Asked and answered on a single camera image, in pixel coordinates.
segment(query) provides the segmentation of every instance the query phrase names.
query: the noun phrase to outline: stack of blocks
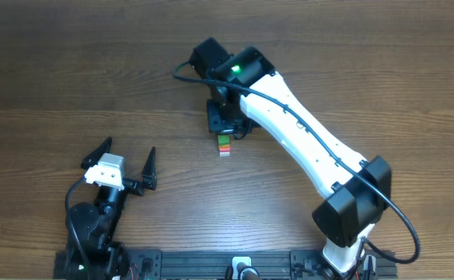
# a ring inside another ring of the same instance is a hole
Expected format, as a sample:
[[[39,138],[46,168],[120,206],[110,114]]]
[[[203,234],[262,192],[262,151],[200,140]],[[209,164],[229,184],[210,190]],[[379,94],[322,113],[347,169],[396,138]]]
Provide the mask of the stack of blocks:
[[[218,136],[218,151],[220,156],[230,156],[230,137],[228,135]]]

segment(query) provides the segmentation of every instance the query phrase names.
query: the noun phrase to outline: green light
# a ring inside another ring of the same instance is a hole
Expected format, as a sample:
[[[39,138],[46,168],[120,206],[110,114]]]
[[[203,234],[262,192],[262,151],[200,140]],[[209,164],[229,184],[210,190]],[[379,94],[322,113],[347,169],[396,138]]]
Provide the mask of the green light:
[[[239,65],[234,65],[231,67],[231,70],[235,73],[239,73],[241,71],[241,68]]]

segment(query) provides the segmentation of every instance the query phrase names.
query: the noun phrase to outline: wooden surface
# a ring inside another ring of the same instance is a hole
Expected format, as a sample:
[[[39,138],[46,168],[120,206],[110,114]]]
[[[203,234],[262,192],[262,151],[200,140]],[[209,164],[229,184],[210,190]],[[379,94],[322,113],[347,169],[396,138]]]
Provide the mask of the wooden surface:
[[[51,277],[65,193],[108,135],[158,189],[131,197],[115,240],[163,250],[321,248],[322,199],[263,131],[219,158],[206,86],[170,69],[216,37],[257,46],[340,140],[393,168],[421,237],[405,278],[454,278],[454,1],[0,0],[0,277]],[[76,191],[91,201],[97,187]],[[391,210],[374,243],[407,257]]]

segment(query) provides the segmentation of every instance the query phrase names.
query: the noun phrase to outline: green block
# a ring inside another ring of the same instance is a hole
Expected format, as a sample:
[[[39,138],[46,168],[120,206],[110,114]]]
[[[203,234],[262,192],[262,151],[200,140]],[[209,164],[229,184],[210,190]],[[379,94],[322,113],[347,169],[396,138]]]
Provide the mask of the green block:
[[[218,136],[218,145],[228,145],[230,143],[230,137],[228,135]]]

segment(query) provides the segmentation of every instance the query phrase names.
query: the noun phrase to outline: wood grain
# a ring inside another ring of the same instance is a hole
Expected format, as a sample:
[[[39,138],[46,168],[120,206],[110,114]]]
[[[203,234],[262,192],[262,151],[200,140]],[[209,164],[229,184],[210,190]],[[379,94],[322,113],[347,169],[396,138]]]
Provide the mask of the wood grain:
[[[158,152],[158,189],[129,199],[115,236],[127,246],[324,245],[311,218],[322,200],[294,160],[262,130],[220,159],[208,89],[171,79],[209,36],[257,46],[339,139],[384,156],[422,243],[400,276],[454,278],[454,1],[438,0],[1,0],[0,277],[51,277],[65,192],[108,135],[131,175]],[[372,239],[413,250],[391,211]]]

